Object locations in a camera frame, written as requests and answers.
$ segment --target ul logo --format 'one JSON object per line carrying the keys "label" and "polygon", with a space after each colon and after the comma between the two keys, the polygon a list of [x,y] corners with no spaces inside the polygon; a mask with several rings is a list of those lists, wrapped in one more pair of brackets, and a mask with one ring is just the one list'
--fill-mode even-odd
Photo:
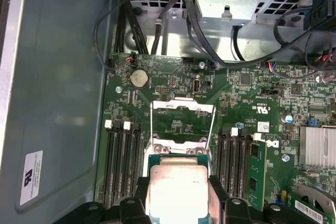
{"label": "ul logo", "polygon": [[30,169],[29,171],[26,172],[26,175],[25,175],[25,187],[28,186],[28,184],[31,182],[32,175],[33,175],[33,169]]}

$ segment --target ram slot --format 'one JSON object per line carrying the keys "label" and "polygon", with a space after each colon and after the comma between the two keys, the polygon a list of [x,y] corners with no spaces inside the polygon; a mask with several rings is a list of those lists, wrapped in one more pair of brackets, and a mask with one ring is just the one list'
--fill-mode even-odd
{"label": "ram slot", "polygon": [[216,155],[216,175],[221,183],[222,181],[222,165],[223,165],[223,137],[220,131],[218,132],[217,155]]}
{"label": "ram slot", "polygon": [[113,155],[113,144],[114,144],[114,134],[115,129],[111,129],[108,133],[108,146],[106,153],[106,167],[105,167],[105,178],[103,184],[103,200],[102,203],[104,206],[109,207],[109,198],[110,198],[110,184],[112,176],[112,155]]}
{"label": "ram slot", "polygon": [[241,185],[241,197],[245,198],[246,195],[246,188],[247,188],[247,172],[248,172],[248,160],[249,160],[249,153],[250,153],[250,148],[251,148],[251,142],[250,141],[244,141],[245,146],[244,146],[244,153],[245,153],[245,166],[243,172],[243,176],[241,177],[241,181],[243,184]]}
{"label": "ram slot", "polygon": [[120,167],[122,157],[123,130],[117,129],[114,141],[113,164],[112,164],[112,185],[111,185],[111,204],[120,197]]}
{"label": "ram slot", "polygon": [[223,187],[225,191],[228,193],[230,189],[230,175],[231,175],[231,152],[233,148],[233,141],[231,138],[225,138],[224,145],[223,145],[223,152],[224,152],[224,162],[222,168],[222,176],[223,176]]}
{"label": "ram slot", "polygon": [[229,196],[236,197],[236,187],[237,187],[237,175],[238,175],[238,165],[239,165],[239,142],[236,139],[232,139],[231,142],[231,152],[230,152],[230,175],[229,175]]}
{"label": "ram slot", "polygon": [[138,181],[138,176],[139,176],[139,160],[142,158],[141,155],[141,130],[135,129],[133,131],[133,155],[131,155],[131,167],[132,168],[132,175],[131,175],[131,184],[130,184],[130,192],[132,194],[135,193],[136,189],[136,184]]}
{"label": "ram slot", "polygon": [[131,175],[130,159],[131,159],[131,147],[132,147],[132,133],[131,131],[125,131],[125,141],[122,157],[122,173],[121,173],[121,197],[130,196],[129,192],[129,179]]}

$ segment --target gray metal panel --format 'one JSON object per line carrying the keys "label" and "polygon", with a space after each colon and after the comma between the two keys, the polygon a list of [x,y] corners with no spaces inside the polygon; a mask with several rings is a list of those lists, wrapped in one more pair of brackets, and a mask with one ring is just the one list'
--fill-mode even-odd
{"label": "gray metal panel", "polygon": [[[25,0],[0,170],[3,224],[52,223],[93,200],[102,71],[92,31],[107,1]],[[25,156],[40,150],[39,194],[20,206]]]}

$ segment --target barcode label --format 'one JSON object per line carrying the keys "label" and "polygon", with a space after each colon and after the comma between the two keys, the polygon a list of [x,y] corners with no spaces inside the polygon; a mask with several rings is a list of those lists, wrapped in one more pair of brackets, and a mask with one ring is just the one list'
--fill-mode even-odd
{"label": "barcode label", "polygon": [[318,214],[317,212],[310,209],[309,207],[306,207],[304,204],[298,202],[297,200],[295,200],[295,208],[299,209],[301,212],[303,212],[305,215],[312,218],[314,221],[317,221],[319,224],[323,224],[322,215]]}

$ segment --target black ram slot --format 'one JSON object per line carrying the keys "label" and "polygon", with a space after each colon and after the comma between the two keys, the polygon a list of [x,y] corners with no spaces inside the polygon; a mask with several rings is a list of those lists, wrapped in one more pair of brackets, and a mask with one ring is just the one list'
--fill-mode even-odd
{"label": "black ram slot", "polygon": [[220,132],[218,133],[218,144],[217,144],[217,159],[216,159],[216,175],[219,179],[219,181],[222,182],[222,164],[223,164],[223,137],[220,135]]}
{"label": "black ram slot", "polygon": [[120,197],[119,186],[120,186],[120,167],[122,157],[122,141],[123,141],[123,129],[117,129],[113,150],[111,204],[113,204],[113,202]]}
{"label": "black ram slot", "polygon": [[132,147],[132,133],[131,131],[125,131],[125,145],[123,152],[123,166],[122,166],[122,178],[121,178],[121,197],[130,196],[129,192],[129,179],[131,174],[130,159],[131,159],[131,147]]}
{"label": "black ram slot", "polygon": [[239,165],[239,145],[238,141],[236,139],[231,140],[231,153],[230,153],[230,175],[229,175],[229,197],[236,197],[235,196],[235,191],[236,191],[236,179],[237,179],[237,169]]}
{"label": "black ram slot", "polygon": [[228,193],[230,189],[230,174],[231,174],[231,152],[232,152],[232,140],[231,138],[227,138],[224,141],[223,152],[224,152],[224,165],[223,165],[223,181],[224,181],[224,189]]}
{"label": "black ram slot", "polygon": [[130,192],[132,194],[135,193],[136,189],[136,184],[138,181],[138,176],[139,176],[139,160],[141,159],[141,130],[140,129],[135,129],[133,131],[133,155],[132,155],[132,161],[131,161],[131,166],[133,167],[131,170],[131,185],[130,185]]}
{"label": "black ram slot", "polygon": [[110,196],[114,133],[115,131],[114,129],[112,129],[108,134],[108,146],[107,146],[107,153],[106,153],[106,167],[105,167],[105,178],[104,178],[104,184],[103,184],[103,199],[102,199],[102,203],[104,206],[108,206],[109,196]]}
{"label": "black ram slot", "polygon": [[236,152],[236,176],[235,176],[235,181],[234,181],[234,197],[239,197],[240,195],[240,177],[241,173],[240,170],[243,167],[243,161],[242,157],[244,155],[243,152],[243,142],[240,139],[236,139],[236,144],[237,144],[237,152]]}

